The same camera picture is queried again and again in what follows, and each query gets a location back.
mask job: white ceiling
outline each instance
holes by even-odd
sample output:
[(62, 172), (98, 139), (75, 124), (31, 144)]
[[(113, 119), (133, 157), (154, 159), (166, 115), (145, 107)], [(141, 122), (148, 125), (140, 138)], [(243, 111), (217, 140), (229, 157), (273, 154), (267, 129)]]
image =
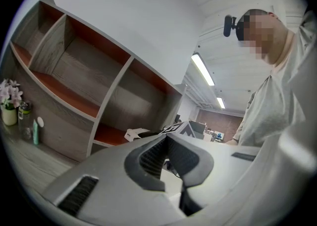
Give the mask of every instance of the white ceiling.
[[(246, 10), (260, 8), (272, 11), (297, 31), (306, 9), (305, 0), (193, 0), (206, 20), (197, 43), (196, 52), (209, 69), (215, 86), (210, 87), (191, 62), (183, 83), (187, 95), (201, 108), (214, 112), (243, 116), (252, 92), (267, 78), (270, 66), (255, 59), (248, 48), (238, 46), (235, 32), (229, 38), (223, 35), (223, 22), (227, 14), (239, 19)], [(226, 106), (220, 108), (216, 97), (222, 97)]]

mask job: hand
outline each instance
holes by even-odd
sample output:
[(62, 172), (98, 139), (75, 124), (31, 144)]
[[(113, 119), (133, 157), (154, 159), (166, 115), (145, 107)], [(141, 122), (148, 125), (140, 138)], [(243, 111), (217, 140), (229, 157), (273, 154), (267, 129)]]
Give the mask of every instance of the hand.
[(229, 140), (225, 144), (227, 144), (227, 145), (238, 145), (238, 142), (236, 142), (235, 140)]

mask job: person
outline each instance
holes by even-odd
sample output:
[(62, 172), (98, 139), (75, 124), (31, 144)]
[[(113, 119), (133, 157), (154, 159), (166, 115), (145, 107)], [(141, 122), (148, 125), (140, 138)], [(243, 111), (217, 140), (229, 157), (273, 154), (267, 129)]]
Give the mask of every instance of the person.
[(243, 120), (228, 145), (262, 146), (294, 122), (305, 120), (289, 80), (315, 46), (316, 17), (307, 8), (295, 34), (272, 12), (248, 10), (236, 25), (241, 45), (271, 65), (269, 77), (248, 101)]

